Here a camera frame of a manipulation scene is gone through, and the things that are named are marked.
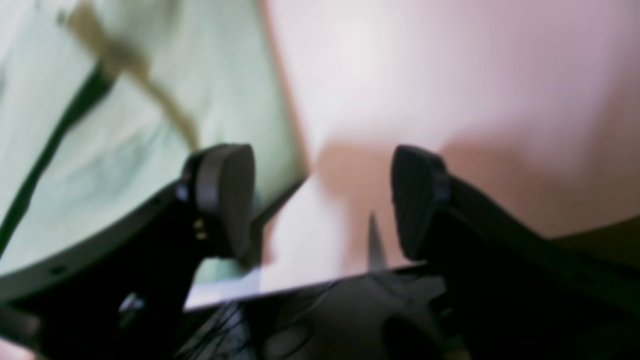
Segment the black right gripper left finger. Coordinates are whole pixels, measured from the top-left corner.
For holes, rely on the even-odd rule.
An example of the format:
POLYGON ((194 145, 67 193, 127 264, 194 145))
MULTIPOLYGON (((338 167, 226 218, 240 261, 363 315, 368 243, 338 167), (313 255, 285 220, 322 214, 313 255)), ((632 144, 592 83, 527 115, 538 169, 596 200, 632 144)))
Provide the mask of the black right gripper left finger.
POLYGON ((117 223, 1 277, 1 338, 50 360, 169 360, 206 258, 250 243, 256 160, 249 144, 195 153, 117 223))

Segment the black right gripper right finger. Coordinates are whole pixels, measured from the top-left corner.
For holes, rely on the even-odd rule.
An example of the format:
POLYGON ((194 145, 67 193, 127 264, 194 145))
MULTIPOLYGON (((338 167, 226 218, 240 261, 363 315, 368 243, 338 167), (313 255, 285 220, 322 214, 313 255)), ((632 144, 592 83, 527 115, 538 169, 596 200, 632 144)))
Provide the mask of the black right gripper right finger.
POLYGON ((391 191, 403 255, 445 281, 471 358, 639 358, 637 216, 546 239, 411 145, 394 150, 391 191))

